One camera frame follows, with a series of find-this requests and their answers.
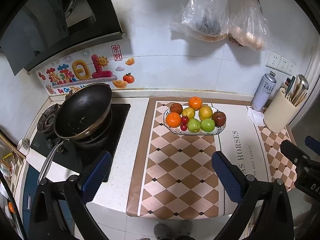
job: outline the red cherry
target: red cherry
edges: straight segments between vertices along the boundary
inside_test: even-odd
[[[187,116],[183,116],[183,117],[181,117],[181,122],[183,124],[187,124],[189,122],[189,118]]]
[[[180,125],[181,131],[186,131],[187,128],[188,128],[188,126],[187,126],[185,123],[183,123],[182,125]]]

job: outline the white cloth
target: white cloth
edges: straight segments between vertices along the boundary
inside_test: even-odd
[[[263,113],[253,110],[251,107],[247,110],[246,115],[257,126],[265,126],[263,122]]]

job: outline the electrical outlet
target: electrical outlet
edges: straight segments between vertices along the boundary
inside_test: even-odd
[[[297,68],[297,64],[293,63],[292,61],[289,62],[289,66],[286,70],[286,73],[288,75],[292,75],[294,73],[294,70]]]
[[[280,62],[280,58],[280,55],[274,53],[273,51],[270,51],[270,55],[266,63],[266,66],[271,67],[273,69],[277,69]]]
[[[277,70],[285,73],[287,71],[288,65],[289,65],[289,60],[281,56],[280,63],[277,67]]]

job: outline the person's foot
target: person's foot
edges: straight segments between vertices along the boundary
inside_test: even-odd
[[[190,220],[182,220],[179,225],[178,236],[190,236],[192,227],[193,225]]]
[[[156,239],[173,239],[170,228],[164,224],[157,224],[153,228],[153,233],[155,234]]]

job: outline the black cable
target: black cable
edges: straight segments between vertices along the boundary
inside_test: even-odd
[[[1,183],[3,184],[5,190],[7,191],[7,194],[8,194],[8,196],[9,196],[10,202],[12,203],[13,211],[14,211],[14,216],[15,216],[15,218],[16,218],[16,220],[17,220],[19,230],[20,230],[20,232],[21,232],[21,234],[22,234],[22,238],[23,238],[23,240],[28,240],[27,234],[26,234],[26,232],[25,232],[25,230],[24,230],[24,227],[23,227],[23,224],[22,224],[21,217],[20,217],[20,215],[19,215],[19,211],[18,211],[18,208],[17,208],[17,204],[16,204],[16,202],[15,202],[15,200],[14,200],[14,197],[13,197],[13,195],[12,195],[12,193],[11,193],[11,190],[10,190],[8,184],[7,184],[7,181],[5,180],[5,178],[4,178],[4,176],[3,176],[3,174],[2,174],[1,171],[0,171],[0,180],[1,180]]]

